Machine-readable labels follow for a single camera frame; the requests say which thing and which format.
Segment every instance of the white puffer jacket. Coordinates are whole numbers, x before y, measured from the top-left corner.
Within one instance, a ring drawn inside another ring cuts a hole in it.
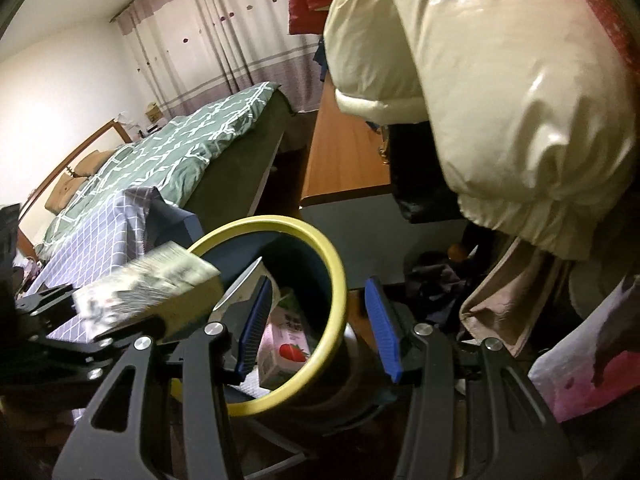
[[[428,117],[467,218],[588,257],[635,171],[636,85],[585,0],[334,0],[324,36],[340,109]]]

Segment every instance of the patterned bedsheet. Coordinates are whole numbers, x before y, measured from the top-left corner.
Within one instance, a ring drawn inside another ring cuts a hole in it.
[[[87,285],[146,253],[146,218],[152,201],[160,198],[153,187],[133,187],[116,193],[66,239],[27,295],[41,285]],[[86,342],[78,316],[61,325],[51,337]]]
[[[89,216],[123,189],[156,187],[167,203],[183,206],[210,161],[254,126],[279,86],[257,84],[120,147],[50,224],[44,242],[36,247],[40,259],[52,259]]]

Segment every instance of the strawberry picture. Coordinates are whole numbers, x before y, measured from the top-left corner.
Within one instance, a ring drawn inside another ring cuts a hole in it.
[[[308,355],[298,345],[292,345],[291,343],[280,345],[278,353],[281,357],[295,363],[305,363],[306,358],[308,358]]]

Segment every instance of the yellow rim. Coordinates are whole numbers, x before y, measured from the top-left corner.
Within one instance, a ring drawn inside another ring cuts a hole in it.
[[[276,215],[243,218],[209,233],[194,243],[189,250],[196,256],[203,256],[222,242],[257,231],[276,231],[295,236],[318,253],[331,279],[331,311],[318,346],[302,369],[277,390],[260,399],[228,404],[229,416],[256,415],[286,402],[297,394],[319,375],[325,365],[329,364],[342,340],[346,323],[347,285],[340,256],[320,231],[303,221]],[[182,398],[182,385],[179,381],[174,381],[172,384],[172,394],[179,399]]]

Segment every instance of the green duvet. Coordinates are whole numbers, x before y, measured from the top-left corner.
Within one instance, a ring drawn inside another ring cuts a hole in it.
[[[129,187],[155,186],[166,202],[183,206],[210,161],[254,126],[279,86],[257,84],[188,117],[176,117],[140,142],[124,144],[49,225],[36,247],[38,256],[49,260],[82,220]]]

